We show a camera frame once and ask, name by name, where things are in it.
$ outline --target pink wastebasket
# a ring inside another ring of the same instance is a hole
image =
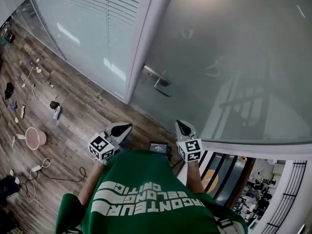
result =
[[[47,135],[34,127],[27,129],[26,134],[26,144],[31,150],[37,150],[40,146],[47,142]]]

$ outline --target charger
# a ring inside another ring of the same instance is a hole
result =
[[[47,159],[50,160],[50,163],[49,163],[47,166],[44,166],[44,162],[45,162]],[[41,170],[42,168],[48,168],[48,167],[51,165],[51,162],[52,162],[51,158],[45,158],[45,159],[43,160],[43,163],[42,163],[41,166],[40,166],[40,165],[35,165],[35,166],[33,167],[33,169],[30,170],[30,178],[31,178],[31,182],[33,182],[33,186],[34,186],[34,190],[35,190],[35,195],[36,195],[36,198],[37,198],[37,199],[33,199],[33,200],[28,201],[26,198],[23,198],[22,196],[20,196],[22,199],[24,199],[24,200],[27,201],[28,203],[31,203],[31,202],[33,202],[33,201],[37,202],[37,205],[38,205],[39,209],[42,210],[42,211],[45,210],[45,205],[44,205],[43,203],[41,203],[41,202],[39,201],[39,199],[38,199],[38,194],[37,194],[36,187],[35,187],[35,184],[34,184],[34,179],[33,179],[33,176],[32,176],[31,173],[32,173],[32,172],[33,172],[33,173],[34,173],[34,172],[37,172],[37,171]]]
[[[41,170],[41,166],[39,166],[39,165],[36,165],[33,169],[31,169],[31,171],[32,171],[33,173],[35,173],[35,172],[37,172],[37,171],[39,171],[39,170]]]

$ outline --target plastic bottle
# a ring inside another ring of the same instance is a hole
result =
[[[55,113],[54,113],[54,116],[53,116],[53,119],[57,120],[58,117],[59,117],[59,114],[60,114],[60,110],[61,110],[61,107],[58,106],[57,109],[55,110]]]

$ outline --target green t-shirt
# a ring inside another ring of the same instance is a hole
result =
[[[136,150],[109,160],[87,209],[75,195],[63,196],[55,232],[81,224],[84,234],[218,234],[215,217],[239,222],[247,233],[239,215],[205,193],[191,193],[164,156]]]

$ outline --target wooden floor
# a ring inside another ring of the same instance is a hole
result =
[[[84,167],[88,174],[94,162],[87,153],[90,137],[111,122],[118,121],[134,125],[129,136],[132,148],[147,149],[150,140],[165,141],[173,147],[172,162],[180,160],[175,137],[164,128],[103,91],[16,23],[11,22],[11,28],[16,36],[15,41],[0,46],[4,61],[0,73],[0,177],[14,169],[23,183],[36,164],[42,164],[46,157],[50,157],[52,164],[45,170],[46,174],[79,179],[79,168]],[[41,61],[36,66],[42,69],[42,73],[34,70],[28,78],[29,62],[35,62],[38,57]],[[12,82],[15,89],[12,97],[4,100],[8,82]],[[37,100],[31,92],[33,83],[36,84],[34,92]],[[49,107],[52,100],[62,106],[58,121],[52,119],[54,112]],[[13,101],[18,105],[16,112],[10,109]],[[22,105],[26,106],[24,119],[20,119]],[[19,119],[18,124],[14,121],[15,117]],[[31,151],[24,140],[16,139],[12,148],[13,136],[25,134],[30,126],[47,134],[47,144],[37,151]],[[56,181],[40,174],[35,184],[39,200],[46,206],[45,211],[41,211],[35,202],[26,203],[19,194],[8,199],[8,209],[26,233],[53,233],[62,196],[65,193],[76,194],[83,181]],[[28,187],[31,198],[34,198],[32,184],[28,183]],[[25,197],[24,188],[21,188],[20,194]]]

